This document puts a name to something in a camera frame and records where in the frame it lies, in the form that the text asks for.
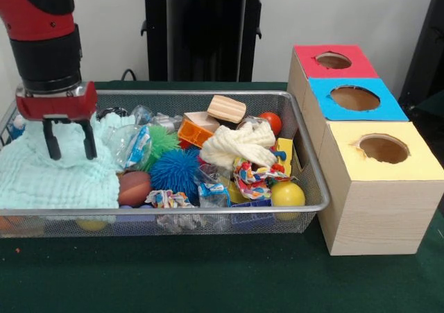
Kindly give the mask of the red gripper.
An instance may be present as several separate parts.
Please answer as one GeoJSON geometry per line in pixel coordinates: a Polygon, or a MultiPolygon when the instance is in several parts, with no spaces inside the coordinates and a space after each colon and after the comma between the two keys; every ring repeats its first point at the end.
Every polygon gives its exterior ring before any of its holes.
{"type": "Polygon", "coordinates": [[[88,160],[97,157],[94,132],[89,122],[96,111],[97,99],[93,82],[80,83],[70,90],[53,94],[32,93],[23,85],[19,85],[15,95],[17,109],[23,118],[42,121],[46,146],[52,160],[59,160],[61,152],[50,119],[79,121],[78,124],[85,135],[85,155],[88,160]]]}

